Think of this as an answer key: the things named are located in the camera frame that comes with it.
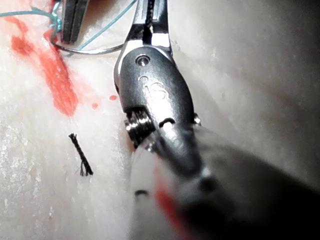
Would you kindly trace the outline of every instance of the red marking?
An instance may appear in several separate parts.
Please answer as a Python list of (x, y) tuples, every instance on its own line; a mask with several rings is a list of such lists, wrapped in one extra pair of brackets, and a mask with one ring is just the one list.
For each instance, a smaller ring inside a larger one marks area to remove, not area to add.
[[(43, 37), (50, 42), (52, 30), (47, 30)], [(38, 52), (45, 81), (53, 96), (53, 105), (63, 114), (71, 117), (75, 114), (78, 98), (73, 91), (66, 64), (58, 50), (51, 44), (46, 51)]]
[(98, 107), (98, 103), (96, 103), (96, 102), (92, 103), (92, 108), (93, 109), (97, 109), (97, 107)]
[(176, 230), (179, 237), (182, 240), (187, 240), (188, 235), (183, 224), (180, 221), (180, 218), (176, 212), (176, 203), (172, 196), (167, 192), (164, 179), (161, 177), (160, 170), (156, 168), (154, 170), (156, 178), (156, 192), (155, 200), (158, 203), (159, 207), (163, 210), (166, 217), (171, 222), (172, 227)]
[(117, 99), (117, 96), (116, 95), (111, 95), (110, 97), (109, 97), (109, 100), (110, 101), (115, 101)]
[(46, 49), (36, 49), (26, 38), (28, 27), (23, 21), (14, 16), (6, 17), (5, 20), (16, 24), (22, 33), (22, 37), (12, 36), (11, 48), (17, 54), (30, 57), (31, 62), (38, 69), (39, 64), (33, 60), (31, 55), (37, 56), (40, 70), (44, 74), (45, 82), (53, 96), (53, 105), (66, 116), (73, 116), (78, 105), (78, 99), (73, 91), (66, 64), (58, 50), (50, 44), (52, 30), (50, 29), (43, 34), (43, 37), (49, 42), (48, 47)]
[(18, 36), (12, 36), (11, 48), (23, 56), (29, 56), (35, 50), (35, 46), (32, 43)]
[(25, 37), (25, 35), (26, 35), (26, 33), (28, 32), (29, 29), (28, 29), (27, 25), (23, 21), (20, 21), (15, 16), (6, 16), (4, 18), (4, 20), (7, 21), (8, 23), (16, 24), (18, 29), (21, 31), (23, 37)]

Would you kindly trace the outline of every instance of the metal jaw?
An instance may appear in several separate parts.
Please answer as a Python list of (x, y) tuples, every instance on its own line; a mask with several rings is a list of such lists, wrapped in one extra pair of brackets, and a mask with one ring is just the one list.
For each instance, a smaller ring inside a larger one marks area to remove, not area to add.
[(63, 0), (62, 37), (65, 44), (73, 45), (80, 33), (90, 0)]
[(138, 0), (114, 83), (135, 147), (165, 123), (195, 123), (190, 91), (172, 56), (167, 0)]

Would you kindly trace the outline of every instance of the blood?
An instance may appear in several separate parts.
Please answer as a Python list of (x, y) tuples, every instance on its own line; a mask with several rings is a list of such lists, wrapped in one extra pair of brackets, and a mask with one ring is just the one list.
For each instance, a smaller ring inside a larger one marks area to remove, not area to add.
[(111, 95), (111, 96), (109, 97), (109, 100), (110, 100), (110, 101), (115, 101), (115, 100), (117, 100), (117, 96), (116, 96), (116, 95)]
[[(52, 30), (47, 30), (43, 37), (50, 42)], [(53, 96), (53, 105), (66, 116), (75, 114), (78, 98), (70, 81), (68, 68), (58, 50), (49, 44), (49, 49), (37, 53), (45, 74), (45, 81)]]
[(43, 34), (43, 37), (49, 43), (49, 47), (40, 49), (28, 41), (28, 27), (23, 21), (14, 16), (6, 17), (5, 20), (16, 24), (22, 33), (22, 37), (11, 37), (12, 50), (23, 57), (30, 58), (34, 67), (44, 74), (45, 82), (53, 97), (54, 107), (68, 117), (73, 116), (78, 105), (78, 98), (73, 91), (65, 62), (58, 50), (50, 43), (52, 30), (50, 29)]
[(20, 55), (29, 56), (35, 49), (35, 46), (25, 38), (12, 36), (11, 48)]
[(96, 102), (92, 103), (92, 108), (93, 109), (97, 109), (97, 107), (98, 107), (98, 103), (96, 103)]
[(176, 203), (173, 197), (167, 192), (164, 180), (161, 177), (160, 170), (158, 168), (154, 171), (156, 179), (156, 191), (155, 191), (155, 200), (158, 203), (159, 207), (163, 210), (166, 217), (169, 219), (172, 227), (178, 233), (180, 239), (188, 240), (187, 231), (185, 230), (177, 212), (176, 212)]

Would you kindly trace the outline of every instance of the red blood stain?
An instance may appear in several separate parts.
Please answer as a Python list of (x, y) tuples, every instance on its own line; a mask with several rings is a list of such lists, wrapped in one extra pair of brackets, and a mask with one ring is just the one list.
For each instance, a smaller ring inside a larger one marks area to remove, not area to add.
[(50, 29), (43, 34), (43, 37), (49, 42), (49, 47), (45, 49), (35, 48), (26, 38), (28, 27), (23, 21), (13, 16), (6, 17), (5, 20), (16, 24), (22, 33), (22, 37), (12, 36), (11, 48), (24, 57), (34, 55), (38, 58), (39, 63), (30, 57), (31, 62), (37, 69), (40, 65), (40, 70), (45, 76), (45, 82), (53, 97), (53, 105), (66, 116), (73, 116), (78, 105), (78, 99), (73, 91), (66, 64), (58, 50), (50, 44), (52, 30)]
[(7, 21), (8, 23), (16, 24), (16, 26), (18, 27), (18, 29), (22, 33), (23, 38), (26, 36), (26, 33), (28, 32), (29, 29), (23, 21), (20, 21), (15, 16), (6, 16), (4, 18), (4, 20)]
[(115, 101), (117, 99), (117, 96), (116, 95), (111, 95), (110, 97), (109, 97), (109, 100), (110, 101)]
[[(52, 30), (49, 29), (43, 37), (50, 42)], [(73, 90), (69, 78), (68, 68), (58, 50), (49, 45), (49, 49), (39, 51), (38, 57), (45, 74), (45, 81), (53, 96), (53, 105), (63, 114), (71, 117), (74, 115), (78, 98)]]
[(156, 179), (156, 192), (155, 200), (158, 203), (159, 207), (163, 210), (166, 217), (169, 219), (172, 227), (178, 233), (180, 239), (188, 240), (187, 231), (185, 230), (177, 212), (176, 212), (176, 203), (172, 196), (167, 192), (164, 179), (161, 177), (160, 170), (156, 168), (154, 170), (155, 179)]
[(97, 109), (97, 107), (98, 107), (98, 103), (96, 103), (96, 102), (92, 103), (92, 108), (93, 109)]
[(25, 38), (12, 36), (11, 48), (20, 55), (29, 56), (34, 51), (35, 46), (28, 42)]

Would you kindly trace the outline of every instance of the blood droplet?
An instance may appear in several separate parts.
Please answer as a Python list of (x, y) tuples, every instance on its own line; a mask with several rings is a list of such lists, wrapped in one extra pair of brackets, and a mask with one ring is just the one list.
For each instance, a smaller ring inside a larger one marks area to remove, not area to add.
[(96, 103), (96, 102), (92, 103), (92, 108), (93, 109), (97, 109), (97, 107), (98, 107), (98, 103)]
[(117, 96), (116, 96), (116, 95), (111, 95), (111, 96), (109, 97), (109, 100), (110, 100), (110, 101), (115, 101), (115, 100), (117, 100)]

